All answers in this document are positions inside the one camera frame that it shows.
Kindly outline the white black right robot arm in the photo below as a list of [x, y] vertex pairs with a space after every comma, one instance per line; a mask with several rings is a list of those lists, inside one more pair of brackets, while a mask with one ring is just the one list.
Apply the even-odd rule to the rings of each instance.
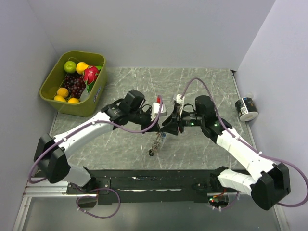
[[220, 192], [230, 188], [250, 195], [262, 209], [269, 210], [291, 191], [288, 167], [261, 157], [251, 149], [226, 120], [219, 118], [211, 98], [201, 95], [195, 98], [192, 112], [186, 112], [184, 97], [173, 99], [174, 109], [162, 123], [161, 131], [178, 135], [185, 127], [200, 127], [213, 143], [225, 149], [248, 172], [243, 174], [227, 167], [219, 167], [210, 174], [210, 186]]

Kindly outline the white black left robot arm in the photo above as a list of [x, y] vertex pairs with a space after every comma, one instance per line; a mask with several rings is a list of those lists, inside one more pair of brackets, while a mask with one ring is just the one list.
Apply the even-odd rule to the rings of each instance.
[[135, 134], [158, 132], [158, 119], [166, 112], [162, 97], [158, 96], [158, 99], [144, 111], [145, 96], [137, 90], [130, 90], [123, 99], [105, 106], [79, 126], [54, 137], [43, 135], [37, 145], [33, 166], [43, 172], [49, 183], [65, 180], [77, 185], [83, 193], [92, 192], [96, 178], [86, 167], [69, 163], [69, 156], [93, 139], [117, 128]]

